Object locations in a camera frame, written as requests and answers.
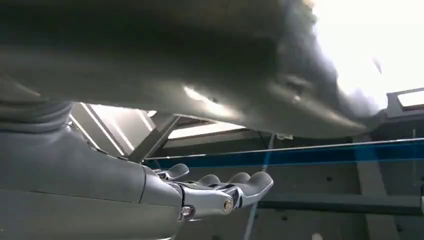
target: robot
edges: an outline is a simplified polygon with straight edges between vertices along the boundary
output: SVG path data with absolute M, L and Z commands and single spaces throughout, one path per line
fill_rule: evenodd
M 295 137 L 376 128 L 385 93 L 346 87 L 340 59 L 319 47 L 313 8 L 0 0 L 0 239 L 171 239 L 185 222 L 251 206 L 273 185 L 266 172 L 181 182 L 183 164 L 150 169 L 110 156 L 67 124 L 72 102 Z M 372 59 L 354 68 L 380 77 Z

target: blue stripe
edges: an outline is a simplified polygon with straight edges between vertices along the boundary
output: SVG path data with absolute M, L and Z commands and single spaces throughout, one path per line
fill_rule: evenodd
M 157 161 L 166 169 L 177 163 L 186 164 L 189 168 L 263 166 L 264 159 L 266 159 L 269 166 L 335 164 L 357 161 L 419 160 L 424 159 L 424 140 L 171 157 L 160 158 Z

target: wall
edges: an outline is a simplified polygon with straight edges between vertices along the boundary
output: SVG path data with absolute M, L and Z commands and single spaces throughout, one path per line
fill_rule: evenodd
M 222 181 L 238 172 L 253 174 L 257 167 L 194 168 L 186 179 L 198 180 L 215 174 Z M 274 179 L 270 197 L 276 193 L 359 194 L 355 163 L 318 166 L 276 166 L 268 173 Z M 232 215 L 186 224 L 177 240 L 240 240 L 243 239 L 250 209 Z M 277 211 L 258 209 L 251 240 L 310 240 L 320 233 L 325 240 L 366 240 L 367 226 L 363 214 L 321 213 L 313 211 Z

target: wire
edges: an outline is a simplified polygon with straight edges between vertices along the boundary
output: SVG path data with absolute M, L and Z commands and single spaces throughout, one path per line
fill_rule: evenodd
M 272 134 L 271 139 L 269 140 L 269 144 L 268 144 L 268 148 L 267 148 L 268 150 L 271 150 L 271 149 L 274 148 L 275 136 L 276 136 L 275 134 Z M 266 172 L 267 169 L 268 169 L 268 164 L 270 163 L 270 157 L 271 157 L 271 151 L 267 151 L 265 158 L 263 160 L 263 167 L 262 167 L 263 172 Z M 255 215 L 256 215 L 257 208 L 258 208 L 258 203 L 255 203 L 252 206 L 252 208 L 250 209 L 250 214 L 249 214 L 249 218 L 247 220 L 246 231 L 244 232 L 243 240 L 249 240 L 249 238 L 251 236 L 252 227 L 253 227 L 253 223 L 255 221 Z
M 261 141 L 261 142 L 262 142 L 262 144 L 263 144 L 263 149 L 268 149 L 268 146 L 267 146 L 267 144 L 265 143 L 264 137 L 262 136 L 261 132 L 260 132 L 260 131 L 257 131 L 257 134 L 259 135 L 259 137 L 260 137 L 260 141 Z

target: bolt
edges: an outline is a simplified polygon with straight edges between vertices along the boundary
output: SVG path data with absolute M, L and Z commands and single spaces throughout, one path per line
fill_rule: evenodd
M 397 230 L 398 232 L 403 232 L 403 231 L 404 231 L 404 228 L 403 228 L 401 225 L 396 224 L 396 230 Z
M 188 216 L 188 215 L 192 214 L 192 212 L 193 212 L 193 208 L 191 208 L 190 206 L 183 206 L 181 208 L 181 214 L 183 216 Z
M 232 199 L 226 199 L 224 202 L 224 210 L 225 212 L 231 212 L 233 210 L 233 200 Z

